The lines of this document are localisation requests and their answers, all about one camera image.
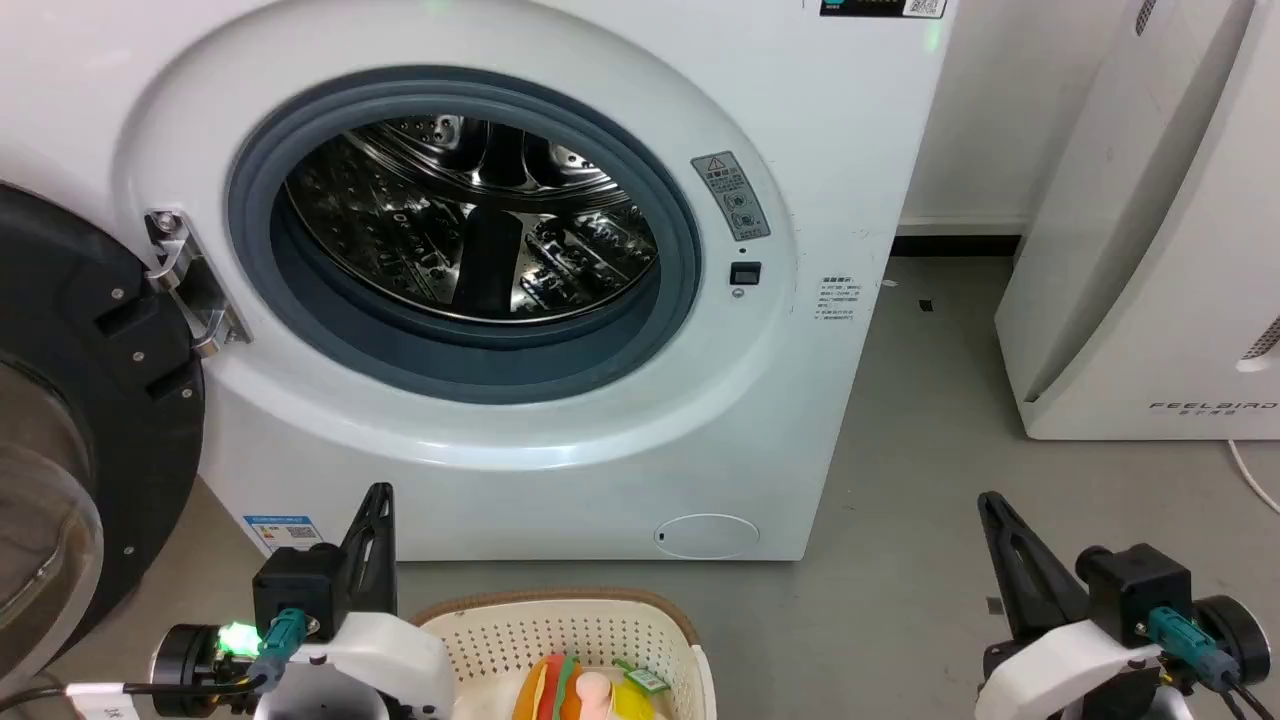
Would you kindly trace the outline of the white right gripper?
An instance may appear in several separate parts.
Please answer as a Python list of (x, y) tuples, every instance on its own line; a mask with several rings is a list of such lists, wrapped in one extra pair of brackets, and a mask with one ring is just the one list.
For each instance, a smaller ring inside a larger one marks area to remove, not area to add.
[(983, 492), (977, 507), (1011, 641), (1032, 643), (992, 671), (975, 720), (1046, 720), (1129, 662), (1161, 655), (1157, 644), (1129, 648), (1085, 620), (1087, 592), (1004, 495)]

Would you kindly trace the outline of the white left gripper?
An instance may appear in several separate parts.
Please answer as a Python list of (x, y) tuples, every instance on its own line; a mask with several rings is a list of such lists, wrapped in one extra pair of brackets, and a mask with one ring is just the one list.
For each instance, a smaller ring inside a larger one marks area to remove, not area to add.
[(454, 720), (454, 674), (439, 637), (397, 618), (394, 488), (367, 488), (340, 544), (347, 615), (306, 641), (261, 694), (253, 720)]

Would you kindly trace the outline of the pink plush toy piece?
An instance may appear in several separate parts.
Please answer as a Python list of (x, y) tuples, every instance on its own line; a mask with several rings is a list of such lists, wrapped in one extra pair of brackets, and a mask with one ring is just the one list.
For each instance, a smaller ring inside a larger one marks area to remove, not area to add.
[(630, 682), (617, 683), (603, 673), (582, 673), (575, 682), (581, 708), (577, 720), (657, 720), (648, 696)]

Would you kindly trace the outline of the black washing machine door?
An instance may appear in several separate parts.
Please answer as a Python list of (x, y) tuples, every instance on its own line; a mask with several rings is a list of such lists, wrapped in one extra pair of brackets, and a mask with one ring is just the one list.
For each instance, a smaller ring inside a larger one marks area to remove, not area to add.
[(204, 372), (97, 227), (0, 184), (0, 693), (141, 583), (192, 491)]

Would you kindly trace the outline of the black label with QR code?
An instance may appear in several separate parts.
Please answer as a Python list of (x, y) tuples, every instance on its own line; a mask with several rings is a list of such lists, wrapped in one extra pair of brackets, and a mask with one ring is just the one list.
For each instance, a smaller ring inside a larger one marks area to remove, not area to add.
[(822, 17), (937, 20), (948, 0), (820, 0)]

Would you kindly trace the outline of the blue white energy label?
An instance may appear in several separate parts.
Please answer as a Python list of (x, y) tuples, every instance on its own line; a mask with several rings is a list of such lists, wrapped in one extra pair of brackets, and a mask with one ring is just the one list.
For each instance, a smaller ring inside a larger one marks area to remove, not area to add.
[(244, 528), (266, 556), (278, 550), (308, 550), (323, 542), (317, 527), (305, 515), (246, 515)]

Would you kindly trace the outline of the white front-load washing machine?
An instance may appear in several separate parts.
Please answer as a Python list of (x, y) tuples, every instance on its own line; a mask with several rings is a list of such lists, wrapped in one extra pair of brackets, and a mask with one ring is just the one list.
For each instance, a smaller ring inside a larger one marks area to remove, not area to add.
[[(204, 479), (246, 515), (335, 542), (394, 487), (410, 561), (672, 559), (675, 518), (804, 556), (948, 47), (937, 20), (822, 17), (820, 0), (0, 0), (0, 184), (159, 268), (178, 210), (253, 342), (200, 361)], [(682, 329), (614, 384), (494, 406), (422, 397), (308, 348), (228, 240), (236, 155), (280, 104), (369, 69), (538, 82), (652, 143), (705, 250)], [(772, 234), (736, 242), (692, 158), (731, 151)], [(730, 265), (763, 264), (758, 286)]]

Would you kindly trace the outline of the cream perforated laundry basket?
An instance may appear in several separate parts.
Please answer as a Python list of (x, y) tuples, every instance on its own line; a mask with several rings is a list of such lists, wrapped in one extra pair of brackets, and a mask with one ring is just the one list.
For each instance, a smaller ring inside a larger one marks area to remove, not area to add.
[(413, 625), (445, 642), (454, 674), (454, 720), (511, 720), (532, 665), (576, 656), (585, 673), (626, 682), (625, 659), (660, 675), (669, 691), (648, 696), (657, 720), (719, 720), (716, 685), (695, 626), (667, 598), (625, 588), (490, 593), (438, 603)]

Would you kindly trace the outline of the green tag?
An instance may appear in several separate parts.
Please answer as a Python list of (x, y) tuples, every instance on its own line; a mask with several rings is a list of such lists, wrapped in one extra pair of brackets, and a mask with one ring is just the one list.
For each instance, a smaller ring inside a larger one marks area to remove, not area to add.
[(611, 665), (621, 670), (625, 680), (645, 696), (660, 694), (671, 688), (669, 683), (653, 670), (635, 667), (625, 659), (613, 659)]

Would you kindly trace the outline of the metal door hinge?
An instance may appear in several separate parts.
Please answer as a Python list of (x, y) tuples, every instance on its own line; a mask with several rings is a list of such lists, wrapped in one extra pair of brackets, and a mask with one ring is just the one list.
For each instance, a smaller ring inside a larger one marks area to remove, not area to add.
[(252, 343), (250, 328), (221, 286), (186, 214), (156, 209), (147, 211), (143, 222), (159, 261), (159, 268), (146, 273), (146, 281), (179, 307), (195, 355), (205, 360), (228, 345)]

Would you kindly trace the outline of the oval drain filter cover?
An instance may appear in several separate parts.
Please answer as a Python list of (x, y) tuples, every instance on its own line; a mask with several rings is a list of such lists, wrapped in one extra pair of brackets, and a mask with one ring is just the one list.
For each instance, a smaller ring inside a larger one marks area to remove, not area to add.
[(655, 529), (653, 538), (657, 548), (673, 559), (719, 561), (753, 550), (760, 532), (742, 518), (698, 512), (666, 521)]

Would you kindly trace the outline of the black baseboard strip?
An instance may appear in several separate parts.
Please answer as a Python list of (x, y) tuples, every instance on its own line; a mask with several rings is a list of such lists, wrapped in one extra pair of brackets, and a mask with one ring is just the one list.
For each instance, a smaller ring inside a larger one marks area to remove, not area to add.
[(1011, 258), (1019, 234), (899, 234), (892, 258)]

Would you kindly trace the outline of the white air purifier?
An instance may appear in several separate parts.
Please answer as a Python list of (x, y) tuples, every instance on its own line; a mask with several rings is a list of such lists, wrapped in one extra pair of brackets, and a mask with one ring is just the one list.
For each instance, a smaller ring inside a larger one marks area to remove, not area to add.
[(1280, 441), (1280, 0), (1128, 0), (995, 325), (1033, 439)]

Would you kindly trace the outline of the grey rubber door gasket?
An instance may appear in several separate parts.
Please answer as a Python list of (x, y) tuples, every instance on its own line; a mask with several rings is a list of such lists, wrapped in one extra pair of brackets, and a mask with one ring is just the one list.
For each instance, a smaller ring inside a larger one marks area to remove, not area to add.
[[(292, 210), (293, 167), (340, 132), (401, 117), (457, 114), (527, 129), (590, 158), (645, 215), (655, 273), (584, 316), (490, 325), (421, 314), (333, 265)], [(567, 94), (461, 67), (389, 67), (315, 85), (280, 104), (239, 146), (225, 183), (228, 240), (271, 315), (308, 348), (412, 395), (515, 406), (614, 384), (685, 325), (705, 250), (687, 193), (652, 143)]]

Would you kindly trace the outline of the grey warning sticker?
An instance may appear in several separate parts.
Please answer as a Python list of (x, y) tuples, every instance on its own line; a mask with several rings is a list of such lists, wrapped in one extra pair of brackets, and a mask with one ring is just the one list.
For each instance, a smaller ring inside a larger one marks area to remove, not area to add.
[(753, 184), (731, 151), (692, 158), (690, 165), (712, 193), (736, 242), (772, 234)]

